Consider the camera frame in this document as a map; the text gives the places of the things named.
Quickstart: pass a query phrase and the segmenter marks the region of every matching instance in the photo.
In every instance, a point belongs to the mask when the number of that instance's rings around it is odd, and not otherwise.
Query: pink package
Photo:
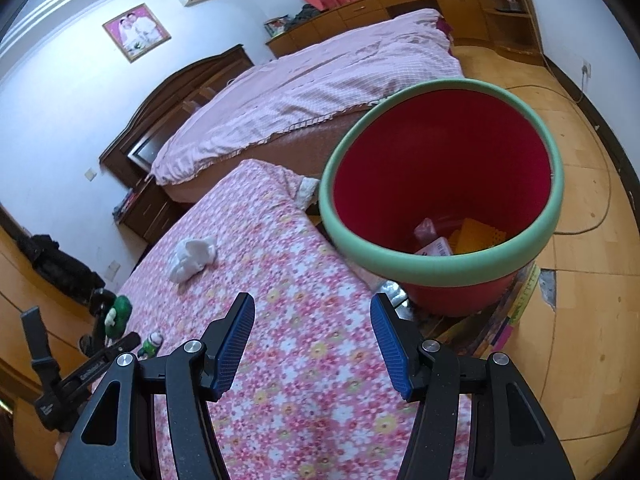
[[[449,246],[449,242],[444,236],[441,236],[436,241],[431,242],[426,247],[421,248],[417,253],[421,256],[452,256],[453,252]]]
[[[438,237],[436,226],[433,224],[431,218],[425,218],[420,222],[420,225],[414,229],[414,236],[422,246],[430,244]]]

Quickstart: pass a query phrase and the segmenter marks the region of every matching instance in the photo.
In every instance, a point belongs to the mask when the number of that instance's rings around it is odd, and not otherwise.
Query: wooden floor
[[[542,67],[504,59],[491,50],[454,49],[467,77],[501,87],[537,84],[566,95]],[[556,311],[537,289],[510,354],[562,440],[578,480],[591,479],[622,444],[640,396],[640,238],[632,209],[609,157],[598,149],[580,113],[539,88],[514,89],[545,121],[558,143],[566,185],[558,230],[538,265],[557,269]]]

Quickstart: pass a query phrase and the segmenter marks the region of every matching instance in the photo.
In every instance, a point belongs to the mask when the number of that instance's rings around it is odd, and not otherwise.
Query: green bucket rim
[[[536,130],[545,145],[551,166],[551,191],[540,215],[523,232],[498,246],[470,254],[446,258],[418,256],[377,246],[350,231],[340,220],[333,194],[335,174],[344,154],[355,139],[386,111],[427,92],[463,89],[482,92],[519,111]],[[397,282],[423,286],[468,286],[507,276],[536,258],[552,237],[562,205],[564,171],[562,159],[551,133],[535,111],[514,94],[474,79],[451,78],[418,83],[397,92],[372,108],[344,136],[324,168],[319,190],[322,222],[342,253],[371,272]]]

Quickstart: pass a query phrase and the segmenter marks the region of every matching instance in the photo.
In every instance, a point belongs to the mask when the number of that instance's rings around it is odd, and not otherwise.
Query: framed photo
[[[279,18],[273,18],[264,24],[264,28],[267,29],[268,33],[272,38],[275,38],[279,34],[284,32],[284,28],[291,21],[291,18],[287,14],[286,16],[280,16]]]
[[[130,63],[171,39],[145,4],[123,12],[102,27]]]

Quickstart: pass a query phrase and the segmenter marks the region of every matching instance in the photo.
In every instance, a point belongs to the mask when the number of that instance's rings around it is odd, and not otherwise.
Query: figurine
[[[129,298],[118,296],[104,318],[104,331],[107,338],[116,341],[124,336],[133,307]]]
[[[161,333],[152,332],[151,335],[145,339],[145,342],[142,343],[140,350],[138,350],[138,358],[147,357],[151,359],[152,357],[156,357],[163,342],[164,337],[162,337]]]

